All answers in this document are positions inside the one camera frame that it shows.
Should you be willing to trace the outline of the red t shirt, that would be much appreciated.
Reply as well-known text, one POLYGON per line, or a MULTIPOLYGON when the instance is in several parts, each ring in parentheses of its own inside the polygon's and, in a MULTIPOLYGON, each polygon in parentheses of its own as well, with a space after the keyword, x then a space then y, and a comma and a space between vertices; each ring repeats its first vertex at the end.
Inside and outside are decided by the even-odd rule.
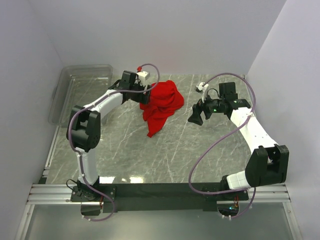
POLYGON ((172 80, 159 82, 150 91, 149 102, 139 105, 143 111, 142 118, 147 122, 147 136, 151 138, 158 133, 165 125, 168 117, 183 107, 184 101, 184 97, 172 80))

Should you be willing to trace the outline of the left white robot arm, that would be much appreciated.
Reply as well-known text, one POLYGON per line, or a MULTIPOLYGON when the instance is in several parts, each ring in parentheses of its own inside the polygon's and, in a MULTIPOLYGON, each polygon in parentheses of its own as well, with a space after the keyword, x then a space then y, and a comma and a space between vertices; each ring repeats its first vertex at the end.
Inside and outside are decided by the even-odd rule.
POLYGON ((88 201, 94 201, 100 195, 100 188, 95 185, 99 182, 95 148, 101 139, 101 120, 128 100, 148 103, 152 87, 147 83, 149 77, 147 71, 125 70, 121 78, 108 87, 102 96, 89 104, 75 105, 71 109, 66 138, 76 154, 78 181, 85 185, 82 195, 88 201))

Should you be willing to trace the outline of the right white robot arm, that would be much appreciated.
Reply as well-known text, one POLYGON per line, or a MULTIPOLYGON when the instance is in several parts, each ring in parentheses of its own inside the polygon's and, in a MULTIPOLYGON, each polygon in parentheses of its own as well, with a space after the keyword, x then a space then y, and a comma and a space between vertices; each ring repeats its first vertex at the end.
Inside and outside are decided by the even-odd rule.
POLYGON ((245 170, 224 176, 217 193, 230 200, 237 194, 237 190, 284 183, 287 178, 289 150, 267 134, 249 102, 238 98, 236 84, 219 84, 217 99, 209 96, 207 83, 201 82, 195 90, 201 93, 201 98, 193 105, 188 121, 201 126, 202 113, 206 119, 212 114, 224 114, 240 131, 251 152, 245 170))

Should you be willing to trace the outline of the clear plastic bin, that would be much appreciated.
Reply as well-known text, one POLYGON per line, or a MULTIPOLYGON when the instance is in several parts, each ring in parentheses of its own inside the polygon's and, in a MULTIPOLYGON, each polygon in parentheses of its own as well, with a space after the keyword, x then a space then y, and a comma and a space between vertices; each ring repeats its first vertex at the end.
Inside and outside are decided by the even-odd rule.
POLYGON ((84 106, 103 95, 111 85, 112 75, 113 68, 108 64, 64 67, 53 92, 48 122, 65 128, 72 107, 84 106))

